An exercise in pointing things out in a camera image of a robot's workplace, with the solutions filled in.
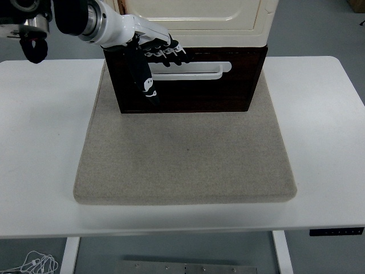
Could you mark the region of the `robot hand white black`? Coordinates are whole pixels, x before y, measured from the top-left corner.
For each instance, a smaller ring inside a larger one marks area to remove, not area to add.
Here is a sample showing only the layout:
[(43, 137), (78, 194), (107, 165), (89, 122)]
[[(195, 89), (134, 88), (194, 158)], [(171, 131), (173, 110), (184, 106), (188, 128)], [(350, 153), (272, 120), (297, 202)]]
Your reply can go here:
[(154, 105), (160, 103), (148, 62), (169, 67), (180, 66), (189, 58), (182, 45), (168, 30), (132, 14), (120, 15), (101, 1), (96, 1), (102, 12), (102, 26), (96, 43), (110, 52), (121, 51), (137, 88)]

